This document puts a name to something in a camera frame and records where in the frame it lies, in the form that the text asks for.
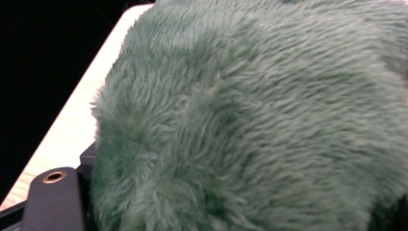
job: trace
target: black background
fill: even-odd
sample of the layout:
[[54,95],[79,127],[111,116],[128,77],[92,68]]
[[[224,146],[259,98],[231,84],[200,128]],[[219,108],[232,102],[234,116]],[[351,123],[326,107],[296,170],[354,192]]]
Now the black background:
[[153,1],[0,2],[1,203],[122,13]]

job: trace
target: plush toy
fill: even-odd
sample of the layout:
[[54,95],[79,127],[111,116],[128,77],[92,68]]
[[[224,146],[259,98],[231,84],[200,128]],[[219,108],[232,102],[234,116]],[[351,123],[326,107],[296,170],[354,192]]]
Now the plush toy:
[[407,81],[402,2],[158,1],[95,98],[97,226],[402,230]]

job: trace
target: green fur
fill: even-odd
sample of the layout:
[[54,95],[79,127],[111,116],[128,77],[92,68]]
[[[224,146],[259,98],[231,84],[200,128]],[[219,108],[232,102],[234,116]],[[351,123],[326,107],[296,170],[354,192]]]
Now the green fur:
[[99,229],[388,230],[407,73],[401,3],[159,1],[94,103]]

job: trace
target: screw hole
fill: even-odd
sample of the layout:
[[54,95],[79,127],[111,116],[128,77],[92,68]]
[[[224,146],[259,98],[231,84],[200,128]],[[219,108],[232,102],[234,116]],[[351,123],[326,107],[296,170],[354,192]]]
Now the screw hole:
[[53,184],[61,181],[65,177],[66,173],[64,171],[54,171],[42,178],[42,182],[45,184]]

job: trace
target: green furry object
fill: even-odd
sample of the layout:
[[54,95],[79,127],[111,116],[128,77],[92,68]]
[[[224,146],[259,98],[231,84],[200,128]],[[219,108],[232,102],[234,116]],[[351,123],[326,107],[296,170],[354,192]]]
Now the green furry object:
[[407,81],[402,2],[158,1],[95,97],[96,224],[392,230]]

